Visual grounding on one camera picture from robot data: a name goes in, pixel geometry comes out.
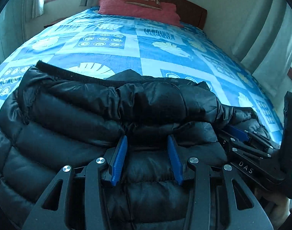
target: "wooden headboard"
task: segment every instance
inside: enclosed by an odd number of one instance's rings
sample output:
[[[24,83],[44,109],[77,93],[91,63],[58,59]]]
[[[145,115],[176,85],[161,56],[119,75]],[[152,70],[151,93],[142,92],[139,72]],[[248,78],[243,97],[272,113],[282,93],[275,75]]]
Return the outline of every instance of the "wooden headboard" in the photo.
[[[188,0],[160,0],[161,2],[173,3],[177,6],[177,14],[184,23],[191,24],[203,29],[207,18],[207,10]]]

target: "down jacket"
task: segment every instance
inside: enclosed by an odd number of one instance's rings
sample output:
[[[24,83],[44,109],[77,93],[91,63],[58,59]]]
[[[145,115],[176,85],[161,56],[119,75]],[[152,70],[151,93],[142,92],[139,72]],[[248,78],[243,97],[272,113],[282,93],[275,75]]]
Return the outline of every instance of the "down jacket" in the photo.
[[[132,70],[100,80],[39,61],[0,109],[0,207],[20,229],[64,165],[85,166],[127,135],[121,181],[104,193],[112,228],[180,230],[189,189],[174,179],[166,137],[220,167],[227,158],[214,129],[228,123],[269,137],[252,109],[221,104],[205,82]],[[70,222],[76,230],[81,186]]]

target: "cushion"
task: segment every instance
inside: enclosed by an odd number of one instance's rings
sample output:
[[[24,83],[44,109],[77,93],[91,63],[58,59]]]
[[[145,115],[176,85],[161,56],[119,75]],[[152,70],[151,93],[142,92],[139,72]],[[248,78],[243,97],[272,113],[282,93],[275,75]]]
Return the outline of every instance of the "cushion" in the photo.
[[[172,3],[161,3],[162,10],[141,7],[126,0],[99,0],[101,15],[131,16],[167,23],[170,25],[183,27],[180,24],[180,17],[176,13],[176,5]]]
[[[160,6],[160,0],[126,0],[125,2],[142,6],[142,7],[162,9]]]

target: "silver bolt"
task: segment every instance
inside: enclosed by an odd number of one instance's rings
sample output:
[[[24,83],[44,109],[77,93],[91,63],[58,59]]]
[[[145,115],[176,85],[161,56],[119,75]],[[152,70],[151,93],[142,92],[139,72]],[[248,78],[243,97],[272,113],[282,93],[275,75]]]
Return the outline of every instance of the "silver bolt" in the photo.
[[[224,168],[225,170],[227,170],[227,171],[231,171],[231,170],[232,170],[232,167],[231,167],[231,165],[229,165],[229,164],[226,164],[223,168]]]
[[[99,158],[96,159],[96,162],[97,162],[98,164],[104,163],[105,161],[106,161],[106,160],[105,160],[103,157],[99,157]]]
[[[191,163],[198,163],[198,162],[199,162],[198,158],[196,158],[196,157],[191,157],[191,158],[189,159],[189,161],[190,161]]]
[[[69,171],[71,170],[71,166],[66,165],[66,166],[63,167],[62,170],[63,170],[64,172],[69,172]]]

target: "patterned bed sheet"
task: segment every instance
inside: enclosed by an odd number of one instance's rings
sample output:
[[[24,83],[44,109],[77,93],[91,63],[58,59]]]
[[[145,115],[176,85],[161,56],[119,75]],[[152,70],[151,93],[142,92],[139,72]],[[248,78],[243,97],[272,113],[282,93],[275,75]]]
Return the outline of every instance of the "patterned bed sheet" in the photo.
[[[198,28],[126,16],[71,16],[34,36],[0,65],[0,107],[38,60],[105,79],[132,69],[141,75],[206,81],[223,104],[252,107],[276,142],[282,124],[258,82]]]

